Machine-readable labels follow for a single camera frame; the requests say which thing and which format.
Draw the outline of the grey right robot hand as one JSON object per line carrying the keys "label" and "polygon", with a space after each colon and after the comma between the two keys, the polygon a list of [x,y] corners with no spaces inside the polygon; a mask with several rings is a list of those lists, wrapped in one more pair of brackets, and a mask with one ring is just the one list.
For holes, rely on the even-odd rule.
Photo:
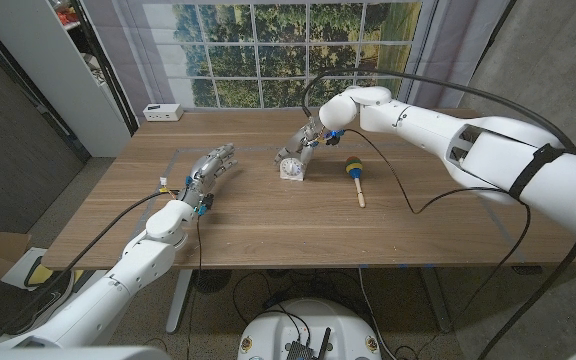
{"label": "grey right robot hand", "polygon": [[274,158],[274,165],[279,166],[287,158],[295,158],[307,166],[314,153],[313,144],[323,133],[324,125],[318,117],[310,117],[309,121],[301,127],[281,148]]}

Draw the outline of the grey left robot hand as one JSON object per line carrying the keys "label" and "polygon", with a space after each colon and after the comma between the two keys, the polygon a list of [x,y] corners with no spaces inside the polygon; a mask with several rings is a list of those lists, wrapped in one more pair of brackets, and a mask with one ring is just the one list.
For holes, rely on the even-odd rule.
{"label": "grey left robot hand", "polygon": [[234,153],[234,144],[227,143],[199,158],[192,166],[185,188],[180,191],[177,199],[193,207],[198,206],[213,189],[216,179],[237,164],[232,159]]}

